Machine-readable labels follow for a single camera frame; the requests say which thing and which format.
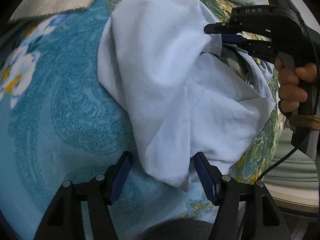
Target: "human hand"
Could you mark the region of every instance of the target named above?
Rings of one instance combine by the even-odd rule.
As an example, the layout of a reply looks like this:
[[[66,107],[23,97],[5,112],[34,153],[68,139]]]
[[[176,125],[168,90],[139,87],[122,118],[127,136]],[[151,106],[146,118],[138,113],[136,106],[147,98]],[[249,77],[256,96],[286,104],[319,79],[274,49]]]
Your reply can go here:
[[[305,90],[298,87],[299,79],[312,83],[317,79],[316,65],[308,63],[304,67],[298,67],[295,72],[283,68],[279,58],[276,59],[276,69],[279,71],[279,98],[280,110],[283,113],[293,112],[298,109],[299,103],[307,100],[308,94]]]

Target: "paisley pattern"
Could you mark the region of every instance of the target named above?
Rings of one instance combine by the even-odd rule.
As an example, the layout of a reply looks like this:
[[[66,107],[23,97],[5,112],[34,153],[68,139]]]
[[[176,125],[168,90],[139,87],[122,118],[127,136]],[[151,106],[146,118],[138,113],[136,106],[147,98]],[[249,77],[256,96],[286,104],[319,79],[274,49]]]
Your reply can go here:
[[[43,27],[45,21],[31,22],[25,37],[13,48],[28,45],[28,53],[39,53],[30,84],[12,109],[4,105],[10,96],[5,93],[0,113],[10,111],[8,131],[14,142],[10,150],[14,150],[15,168],[28,197],[41,213],[63,180],[88,181],[115,163],[124,150],[136,152],[128,114],[98,83],[96,73],[101,34],[110,12],[120,1],[97,0],[84,12],[74,12],[67,17],[58,14],[50,21],[45,20],[47,27]],[[239,6],[226,0],[201,1],[221,21],[228,19],[232,7]],[[234,51],[224,48],[221,60],[240,77],[245,76],[244,64]],[[269,85],[276,99],[276,72]],[[255,142],[231,168],[233,177],[252,183],[269,165],[282,123],[283,117],[275,108]],[[210,215],[210,221],[214,220],[217,208],[200,189],[188,192],[189,195],[180,195],[180,192],[146,175],[136,178],[137,174],[142,174],[137,172],[141,169],[138,164],[132,169],[136,175],[128,178],[121,198],[110,208],[118,232],[135,232],[135,227],[144,223],[143,219],[154,219],[152,214],[146,215],[148,210],[145,209],[146,203],[148,207],[155,207],[151,204],[153,199],[147,195],[150,193],[148,187],[153,185],[156,185],[154,192],[164,190],[167,195],[180,199],[181,207],[172,208],[167,219],[201,219]],[[166,207],[167,203],[157,205]],[[38,220],[33,222],[31,231],[36,230],[37,223]]]

